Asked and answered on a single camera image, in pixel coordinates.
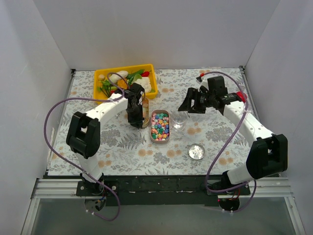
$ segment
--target floral tablecloth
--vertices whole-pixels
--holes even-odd
[[[208,69],[155,70],[158,95],[150,100],[150,113],[155,109],[176,111],[184,100],[189,87],[198,87],[196,77]],[[246,92],[239,69],[214,69],[234,77]],[[93,71],[77,71],[70,97],[92,97]],[[236,85],[225,77],[228,92],[237,92]],[[85,112],[95,102],[70,101],[65,110],[60,131],[57,133],[56,150],[64,157],[79,164],[75,154],[66,145],[68,126],[73,113]],[[213,108],[206,114],[190,114],[184,131],[171,132],[167,144],[155,144],[150,139],[150,128],[138,131],[127,122],[126,111],[112,118],[101,130],[99,166],[105,175],[198,175],[206,174],[212,160],[221,149],[235,126]],[[194,160],[187,154],[188,147],[199,143],[205,148],[205,157]],[[221,155],[211,174],[221,174],[242,165],[249,153],[249,146],[241,134],[237,134]],[[80,171],[53,155],[48,175],[79,175]]]

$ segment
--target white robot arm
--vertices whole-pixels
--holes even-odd
[[[243,94],[229,94],[222,76],[197,80],[199,89],[188,89],[179,111],[203,114],[213,107],[237,126],[245,112]],[[287,170],[288,141],[284,135],[275,135],[250,113],[246,113],[239,132],[248,141],[250,153],[245,164],[223,173],[221,189]]]
[[[103,173],[98,165],[99,157],[97,156],[100,147],[101,128],[123,110],[128,113],[130,125],[138,129],[142,128],[142,94],[144,89],[141,85],[134,83],[129,90],[124,92],[125,96],[117,101],[113,100],[121,96],[119,90],[109,98],[112,102],[102,103],[84,114],[74,113],[69,126],[67,144],[76,154],[85,172],[99,181],[103,180]],[[85,172],[81,175],[83,181],[91,191],[97,194],[102,189]]]

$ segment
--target black bracket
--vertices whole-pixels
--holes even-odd
[[[282,134],[273,134],[266,139],[258,138],[251,146],[246,167],[256,180],[287,170],[287,138]]]
[[[74,113],[69,125],[66,143],[74,153],[85,159],[95,155],[100,147],[100,122],[80,112]]]
[[[228,93],[222,76],[208,78],[207,83],[209,90],[204,86],[201,86],[199,91],[189,88],[178,111],[205,114],[206,108],[213,107],[223,114],[225,105],[234,101],[242,101],[236,93]]]
[[[210,184],[221,180],[211,176]],[[217,194],[207,193],[204,175],[197,176],[105,176],[104,184],[114,190],[121,205],[219,205]],[[76,196],[95,196],[83,181],[77,185]],[[117,206],[115,197],[107,192],[106,206]],[[241,187],[240,195],[250,195],[249,187]]]
[[[128,99],[128,106],[126,109],[128,123],[138,129],[142,128],[142,121],[144,120],[142,102],[140,102],[144,91],[143,87],[137,83],[133,83],[129,90],[125,90],[125,98]]]

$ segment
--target purple cable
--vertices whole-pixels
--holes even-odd
[[[82,169],[79,165],[71,162],[70,160],[66,159],[65,157],[63,157],[61,154],[59,154],[49,143],[49,140],[47,138],[47,132],[46,132],[46,129],[47,129],[47,123],[48,123],[48,119],[49,119],[49,116],[50,114],[52,113],[52,111],[60,104],[64,103],[64,102],[67,102],[67,101],[70,101],[70,100],[87,100],[87,101],[100,101],[100,102],[112,102],[112,101],[118,101],[120,100],[121,98],[124,97],[125,93],[124,93],[124,90],[122,88],[120,88],[118,85],[112,83],[109,79],[109,75],[110,74],[116,74],[118,76],[120,76],[122,79],[123,77],[121,75],[119,75],[118,73],[115,73],[115,72],[109,72],[108,75],[107,75],[107,79],[108,81],[116,86],[121,92],[122,92],[122,95],[119,97],[119,98],[115,98],[115,99],[112,99],[112,100],[103,100],[103,99],[92,99],[92,98],[84,98],[84,97],[73,97],[73,98],[67,98],[67,99],[64,99],[64,100],[61,100],[59,101],[58,103],[56,103],[55,105],[52,106],[52,108],[49,110],[49,112],[47,113],[47,116],[45,117],[45,123],[44,123],[44,138],[45,138],[45,142],[46,144],[48,145],[48,147],[51,149],[52,152],[54,152],[59,158],[61,158],[62,160],[66,161],[67,163],[71,164],[72,166],[78,168],[79,170],[81,170],[83,173],[85,173],[86,175],[88,175],[92,180],[94,180],[96,183],[102,185],[104,188],[106,188],[107,190],[109,190],[113,195],[114,197],[116,198],[117,200],[117,204],[118,204],[118,209],[117,209],[117,213],[116,215],[113,217],[113,218],[106,218],[98,213],[95,213],[94,211],[91,211],[91,213],[94,213],[96,216],[106,220],[106,221],[113,221],[115,220],[119,213],[120,213],[120,210],[121,210],[121,204],[120,204],[120,201],[119,201],[119,198],[118,196],[116,195],[116,193],[108,186],[106,186],[104,183],[96,180],[94,177],[92,177],[89,173],[87,173],[84,169]]]
[[[219,71],[212,71],[212,72],[206,72],[203,76],[208,75],[208,74],[210,74],[210,73],[219,73],[219,74],[222,74],[222,75],[228,77],[229,79],[231,79],[231,80],[237,85],[237,87],[239,88],[239,90],[240,90],[240,92],[242,93],[242,95],[244,95],[244,92],[243,92],[243,90],[240,88],[238,82],[237,82],[234,78],[232,78],[231,76],[229,76],[228,74],[226,74],[226,73],[224,73],[224,72],[219,72]],[[241,124],[243,123],[243,121],[244,121],[244,119],[245,119],[245,117],[246,117],[246,111],[248,110],[248,106],[249,106],[249,104],[248,104],[248,100],[247,100],[247,98],[246,98],[246,102],[245,102],[245,112],[243,113],[243,116],[241,117],[241,119],[240,119],[238,125],[236,126],[236,129],[235,129],[234,132],[231,134],[231,136],[228,138],[228,140],[227,140],[226,143],[223,145],[223,147],[220,149],[220,151],[218,152],[218,154],[217,154],[216,157],[214,158],[212,164],[210,165],[210,167],[209,167],[209,169],[208,169],[208,171],[207,171],[207,174],[206,174],[206,176],[205,176],[204,185],[205,185],[206,190],[209,191],[209,192],[212,192],[212,193],[226,192],[226,191],[230,191],[230,190],[234,190],[234,189],[240,188],[240,187],[245,186],[245,185],[248,184],[248,182],[244,182],[244,183],[241,183],[241,184],[236,185],[236,186],[234,186],[234,187],[230,187],[230,188],[226,188],[226,189],[221,189],[221,190],[212,190],[212,189],[210,189],[210,188],[208,187],[208,185],[207,185],[207,181],[208,181],[208,179],[209,179],[209,176],[210,176],[210,173],[211,173],[211,170],[212,170],[213,166],[215,165],[215,163],[216,163],[217,160],[219,159],[220,155],[223,153],[223,151],[226,149],[226,147],[228,146],[228,144],[231,142],[231,140],[234,138],[234,136],[235,136],[236,133],[238,132],[238,130],[239,130]],[[255,184],[254,184],[254,191],[253,191],[253,193],[252,193],[250,199],[248,200],[248,202],[247,202],[242,208],[240,208],[239,210],[236,210],[236,212],[239,212],[239,211],[243,210],[243,209],[246,208],[246,207],[248,206],[248,204],[251,202],[251,200],[252,200],[252,198],[253,198],[253,196],[254,196],[254,194],[255,194],[255,191],[256,191],[256,181],[254,181],[254,182],[255,182]]]

